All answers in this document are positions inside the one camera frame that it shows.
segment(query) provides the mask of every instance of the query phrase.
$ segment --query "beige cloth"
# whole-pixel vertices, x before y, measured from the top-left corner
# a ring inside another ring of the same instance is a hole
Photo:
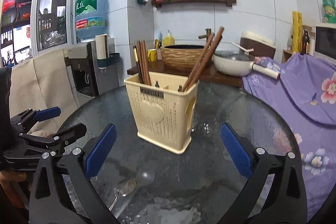
[[[32,109],[58,106],[59,117],[38,122],[32,132],[56,133],[77,109],[64,62],[63,50],[53,50],[13,67],[9,97],[10,116]]]

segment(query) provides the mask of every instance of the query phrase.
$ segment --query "blue gripper pad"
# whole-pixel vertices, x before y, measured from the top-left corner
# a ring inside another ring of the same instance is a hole
[[[45,110],[39,110],[35,113],[34,120],[37,122],[42,122],[45,120],[49,120],[61,115],[61,109],[56,106],[52,108],[48,108]]]
[[[237,133],[224,123],[220,128],[220,138],[228,150],[239,173],[249,179],[252,176],[252,159],[237,138]]]
[[[85,177],[92,178],[98,175],[107,155],[117,139],[117,130],[113,124],[108,125],[97,138],[94,148],[85,160]]]

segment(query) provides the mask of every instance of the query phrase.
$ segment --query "beige plastic utensil holder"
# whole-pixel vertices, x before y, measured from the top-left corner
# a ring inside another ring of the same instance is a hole
[[[178,92],[187,77],[149,72],[152,86],[139,83],[138,74],[124,80],[138,136],[176,154],[191,142],[198,83]]]

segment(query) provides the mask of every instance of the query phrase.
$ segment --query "glass tabletop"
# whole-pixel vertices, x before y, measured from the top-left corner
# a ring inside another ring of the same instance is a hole
[[[66,154],[98,137],[108,123],[117,130],[117,140],[98,176],[91,178],[107,207],[120,185],[144,174],[155,175],[149,185],[137,185],[127,196],[117,199],[112,213],[120,223],[216,224],[247,181],[219,136],[225,122],[270,154],[293,151],[299,155],[293,133],[273,109],[238,88],[213,83],[200,82],[198,86],[192,141],[181,155],[137,136],[125,87],[94,98],[74,112],[60,130],[79,122],[86,125],[87,133],[69,145]],[[260,212],[272,179],[269,175],[251,215]],[[64,180],[77,212],[86,216],[70,178],[64,176]]]

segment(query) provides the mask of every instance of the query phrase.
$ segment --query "microwave oven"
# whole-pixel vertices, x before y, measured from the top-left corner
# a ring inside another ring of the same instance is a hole
[[[336,24],[316,25],[315,42],[311,40],[309,54],[336,65]]]

